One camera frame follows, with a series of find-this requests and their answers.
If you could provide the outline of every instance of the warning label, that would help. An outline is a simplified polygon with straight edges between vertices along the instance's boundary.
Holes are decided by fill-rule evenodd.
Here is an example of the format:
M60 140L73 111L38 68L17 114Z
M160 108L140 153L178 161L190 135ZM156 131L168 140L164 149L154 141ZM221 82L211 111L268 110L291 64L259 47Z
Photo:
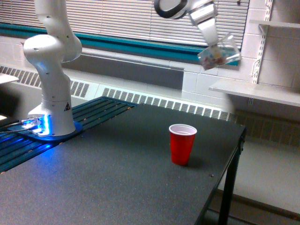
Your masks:
M71 109L71 107L70 107L70 105L69 105L69 102L67 102L67 105L66 105L66 107L65 107L65 110L64 111L68 111L68 110L70 110Z

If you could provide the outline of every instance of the transparent plastic cup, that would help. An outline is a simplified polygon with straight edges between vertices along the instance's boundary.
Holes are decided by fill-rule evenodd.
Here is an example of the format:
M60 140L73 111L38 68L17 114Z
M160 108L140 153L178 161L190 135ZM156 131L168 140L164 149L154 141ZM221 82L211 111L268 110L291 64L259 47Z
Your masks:
M228 33L224 38L213 46L206 48L198 54L201 66L205 70L219 67L221 65L241 60L233 35Z
M171 135L171 160L177 165L187 165L197 129L186 124L173 124L169 127Z

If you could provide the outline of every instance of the dark gray tabletop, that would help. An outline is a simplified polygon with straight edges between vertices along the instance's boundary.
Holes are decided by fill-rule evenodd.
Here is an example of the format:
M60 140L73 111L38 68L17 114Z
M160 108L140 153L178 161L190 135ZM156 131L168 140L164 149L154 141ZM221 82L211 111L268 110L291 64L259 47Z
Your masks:
M170 159L174 123L198 130L187 167ZM0 224L194 224L243 129L139 105L0 175Z

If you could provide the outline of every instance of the radiator vent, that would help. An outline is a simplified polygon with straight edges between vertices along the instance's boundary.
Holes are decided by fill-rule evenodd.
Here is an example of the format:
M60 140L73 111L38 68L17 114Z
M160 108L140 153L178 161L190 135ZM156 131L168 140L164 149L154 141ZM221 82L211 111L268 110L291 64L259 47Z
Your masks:
M19 78L16 82L22 85L36 88L41 88L42 85L39 75L31 71L0 66L0 73ZM71 96L85 98L89 87L90 84L88 82L71 80Z
M300 126L294 123L283 123L272 119L268 120L265 117L249 113L239 112L238 114L233 114L225 112L220 108L179 100L176 101L172 98L158 97L130 90L117 90L117 88L109 86L104 88L102 95L136 104L155 105L217 120L239 123L247 127L247 136L294 147L300 146Z
M206 105L191 104L185 101L175 101L171 98L158 97L154 95L148 95L141 92L129 91L124 89L109 88L105 86L102 94L105 97L115 98L122 101L128 101L136 104L148 104L158 107L183 111L186 113L193 113L201 116L211 117L215 119L221 119L226 121L232 121L233 114L224 112L219 108L208 107Z

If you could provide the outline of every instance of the table leg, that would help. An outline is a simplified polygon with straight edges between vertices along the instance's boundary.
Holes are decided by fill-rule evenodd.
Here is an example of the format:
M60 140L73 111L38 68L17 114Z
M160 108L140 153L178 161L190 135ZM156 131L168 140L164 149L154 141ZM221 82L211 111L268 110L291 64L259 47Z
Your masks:
M224 186L224 192L223 192L223 197L222 197L218 225L226 225L227 224L230 205L231 205L231 199L233 196L235 177L236 177L236 173L238 170L239 158L240 158L240 154L241 154L241 151L243 148L243 143L245 140L244 138L245 138L245 135L243 135L241 137L238 149L235 152L233 159L227 169L227 175L226 175L226 180L225 180L225 186Z

